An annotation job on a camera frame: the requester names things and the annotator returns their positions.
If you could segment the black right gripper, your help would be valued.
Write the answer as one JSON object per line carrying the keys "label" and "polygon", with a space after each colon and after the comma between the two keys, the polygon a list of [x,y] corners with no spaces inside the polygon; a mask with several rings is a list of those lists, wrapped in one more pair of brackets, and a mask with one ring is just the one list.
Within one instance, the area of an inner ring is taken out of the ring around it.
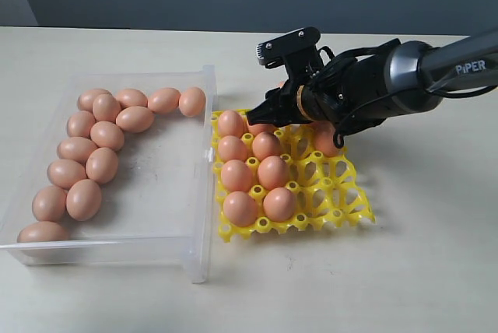
{"label": "black right gripper", "polygon": [[246,112],[249,125],[270,124],[283,127],[291,123],[307,124],[323,120],[323,113],[307,89],[317,72],[302,75],[297,78],[290,75],[282,88],[271,90],[268,98],[270,104],[261,103],[256,108]]}

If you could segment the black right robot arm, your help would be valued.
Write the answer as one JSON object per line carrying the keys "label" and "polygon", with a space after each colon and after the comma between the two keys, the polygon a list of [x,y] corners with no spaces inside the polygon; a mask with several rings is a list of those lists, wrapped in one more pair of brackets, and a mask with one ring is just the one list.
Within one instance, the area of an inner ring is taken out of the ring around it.
{"label": "black right robot arm", "polygon": [[320,31],[291,31],[257,46],[260,65],[285,67],[288,78],[246,113],[249,124],[328,121],[340,135],[385,119],[433,110],[444,98],[482,95],[497,87],[497,31],[443,47],[393,39],[333,54],[317,48]]}

